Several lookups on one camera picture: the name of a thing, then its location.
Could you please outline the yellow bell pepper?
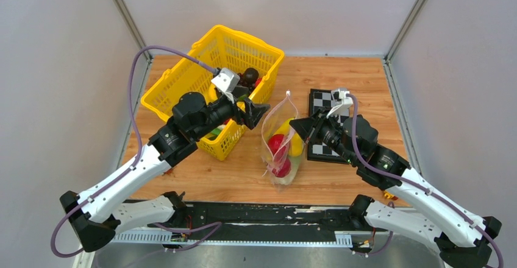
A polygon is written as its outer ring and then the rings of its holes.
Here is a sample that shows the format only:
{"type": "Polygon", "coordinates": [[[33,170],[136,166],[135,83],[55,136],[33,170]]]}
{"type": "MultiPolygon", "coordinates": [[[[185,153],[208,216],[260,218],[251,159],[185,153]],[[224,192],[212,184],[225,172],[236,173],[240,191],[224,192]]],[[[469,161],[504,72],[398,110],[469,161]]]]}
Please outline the yellow bell pepper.
{"type": "MultiPolygon", "coordinates": [[[[289,122],[293,120],[293,118],[287,119],[275,132],[274,134],[282,134],[284,136],[288,136],[291,132],[291,126],[289,122]]],[[[288,150],[288,155],[291,157],[298,157],[302,155],[304,149],[304,142],[301,137],[294,132],[292,138],[290,139],[290,147],[288,150]]]]}

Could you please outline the clear zip top bag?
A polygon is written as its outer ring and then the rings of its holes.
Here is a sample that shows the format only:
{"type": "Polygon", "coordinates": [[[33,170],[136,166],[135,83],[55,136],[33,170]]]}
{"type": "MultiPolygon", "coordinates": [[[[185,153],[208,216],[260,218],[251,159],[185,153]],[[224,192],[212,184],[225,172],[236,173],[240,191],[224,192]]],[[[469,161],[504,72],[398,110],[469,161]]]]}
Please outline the clear zip top bag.
{"type": "Polygon", "coordinates": [[[305,144],[290,122],[299,119],[291,91],[266,115],[261,127],[261,158],[266,164],[265,175],[277,191],[288,188],[303,161],[305,144]]]}

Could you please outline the dark red pomegranate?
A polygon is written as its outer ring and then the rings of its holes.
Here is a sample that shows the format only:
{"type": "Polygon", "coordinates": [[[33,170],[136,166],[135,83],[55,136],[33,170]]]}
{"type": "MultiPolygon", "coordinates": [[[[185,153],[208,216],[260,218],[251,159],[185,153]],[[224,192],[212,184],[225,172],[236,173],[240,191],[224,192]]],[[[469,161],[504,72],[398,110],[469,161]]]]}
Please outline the dark red pomegranate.
{"type": "Polygon", "coordinates": [[[283,158],[288,153],[289,143],[285,141],[284,134],[275,134],[268,140],[268,147],[273,158],[283,158]]]}

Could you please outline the green lettuce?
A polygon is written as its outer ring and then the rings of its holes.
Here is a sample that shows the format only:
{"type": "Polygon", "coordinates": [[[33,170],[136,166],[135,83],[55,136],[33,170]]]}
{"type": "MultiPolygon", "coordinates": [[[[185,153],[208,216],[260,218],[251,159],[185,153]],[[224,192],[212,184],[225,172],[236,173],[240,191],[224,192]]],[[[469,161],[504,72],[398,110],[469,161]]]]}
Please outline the green lettuce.
{"type": "Polygon", "coordinates": [[[267,174],[271,180],[271,183],[275,184],[275,185],[282,185],[282,186],[287,186],[287,185],[290,185],[291,182],[294,180],[297,172],[298,172],[298,169],[301,165],[301,163],[303,162],[303,157],[302,155],[298,156],[298,157],[291,157],[289,155],[287,155],[285,157],[285,159],[283,159],[280,163],[275,163],[275,164],[267,164],[266,165],[266,170],[267,170],[267,174]],[[290,173],[284,177],[284,178],[277,178],[275,177],[273,174],[272,174],[272,170],[274,168],[279,168],[281,167],[282,163],[285,161],[286,158],[289,158],[290,161],[291,161],[291,171],[290,173]]]}

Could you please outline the yellow plastic basket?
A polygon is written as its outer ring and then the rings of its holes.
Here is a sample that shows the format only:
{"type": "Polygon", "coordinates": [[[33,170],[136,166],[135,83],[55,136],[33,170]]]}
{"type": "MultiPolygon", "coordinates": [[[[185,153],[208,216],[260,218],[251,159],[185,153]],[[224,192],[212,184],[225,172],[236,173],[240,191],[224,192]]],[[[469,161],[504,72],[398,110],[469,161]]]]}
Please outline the yellow plastic basket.
{"type": "MultiPolygon", "coordinates": [[[[188,53],[201,62],[216,68],[228,68],[235,73],[254,68],[261,81],[249,98],[255,103],[266,103],[273,93],[284,51],[248,33],[215,25],[200,40],[193,43],[188,53]]],[[[141,98],[141,104],[167,121],[180,97],[190,91],[209,98],[213,90],[212,75],[193,62],[182,59],[163,72],[141,98]]],[[[201,138],[198,147],[223,161],[246,131],[246,127],[230,122],[214,139],[201,138]]]]}

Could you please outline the red yellow apple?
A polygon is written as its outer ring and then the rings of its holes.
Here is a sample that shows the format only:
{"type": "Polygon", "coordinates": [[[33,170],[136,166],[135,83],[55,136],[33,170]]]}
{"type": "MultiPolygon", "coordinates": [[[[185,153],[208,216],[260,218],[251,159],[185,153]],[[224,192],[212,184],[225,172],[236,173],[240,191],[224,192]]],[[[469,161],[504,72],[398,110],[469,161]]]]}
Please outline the red yellow apple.
{"type": "Polygon", "coordinates": [[[282,163],[281,167],[274,168],[271,172],[277,178],[286,177],[291,171],[291,161],[289,158],[286,158],[282,163]]]}

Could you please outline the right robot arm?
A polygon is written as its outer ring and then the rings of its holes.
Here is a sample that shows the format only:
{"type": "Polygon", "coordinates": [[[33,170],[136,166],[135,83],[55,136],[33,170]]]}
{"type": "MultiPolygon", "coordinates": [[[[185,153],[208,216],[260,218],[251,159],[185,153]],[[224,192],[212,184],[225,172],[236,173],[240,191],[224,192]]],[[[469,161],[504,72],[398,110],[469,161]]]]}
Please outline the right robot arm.
{"type": "Polygon", "coordinates": [[[435,189],[409,162],[380,145],[378,132],[361,115],[338,122],[325,112],[290,122],[305,142],[322,142],[355,167],[369,185],[411,204],[417,214],[398,211],[365,195],[348,209],[356,230],[367,226],[393,231],[437,252],[450,267],[487,267],[492,255],[504,265],[495,244],[502,224],[493,216],[481,217],[454,203],[435,189]]]}

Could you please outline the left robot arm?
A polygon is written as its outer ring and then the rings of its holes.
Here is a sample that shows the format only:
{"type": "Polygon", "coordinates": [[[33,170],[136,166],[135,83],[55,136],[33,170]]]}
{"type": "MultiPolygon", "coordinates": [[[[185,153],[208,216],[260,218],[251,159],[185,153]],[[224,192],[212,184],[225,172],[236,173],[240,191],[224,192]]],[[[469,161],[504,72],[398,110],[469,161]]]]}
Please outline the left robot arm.
{"type": "Polygon", "coordinates": [[[172,108],[172,117],[131,160],[91,188],[60,196],[66,215],[58,226],[70,223],[83,252],[97,251],[116,235],[147,224],[182,226],[187,211],[176,192],[137,203],[127,203],[126,199],[197,151],[201,138],[227,120],[252,130],[270,109],[268,104],[256,104],[248,98],[242,102],[244,109],[225,95],[211,103],[199,92],[181,96],[172,108]]]}

